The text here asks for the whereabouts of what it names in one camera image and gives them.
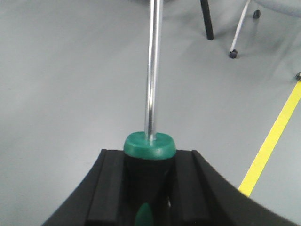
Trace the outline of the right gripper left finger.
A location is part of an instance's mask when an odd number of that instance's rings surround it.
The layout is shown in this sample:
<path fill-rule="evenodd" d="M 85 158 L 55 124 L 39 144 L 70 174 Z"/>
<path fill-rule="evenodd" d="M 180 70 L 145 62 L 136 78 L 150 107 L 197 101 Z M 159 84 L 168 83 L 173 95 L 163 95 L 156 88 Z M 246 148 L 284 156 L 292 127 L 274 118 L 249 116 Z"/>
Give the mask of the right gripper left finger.
<path fill-rule="evenodd" d="M 124 153 L 105 150 L 46 226 L 120 226 L 125 190 Z"/>

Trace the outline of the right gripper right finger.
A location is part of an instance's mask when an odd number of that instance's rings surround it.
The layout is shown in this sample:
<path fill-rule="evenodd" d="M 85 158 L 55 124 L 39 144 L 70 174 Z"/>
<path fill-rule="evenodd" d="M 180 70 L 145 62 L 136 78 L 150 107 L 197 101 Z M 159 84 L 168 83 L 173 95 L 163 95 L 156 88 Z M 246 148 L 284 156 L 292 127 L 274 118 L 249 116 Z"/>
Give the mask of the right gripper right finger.
<path fill-rule="evenodd" d="M 246 197 L 197 151 L 177 151 L 170 202 L 172 226 L 295 224 Z"/>

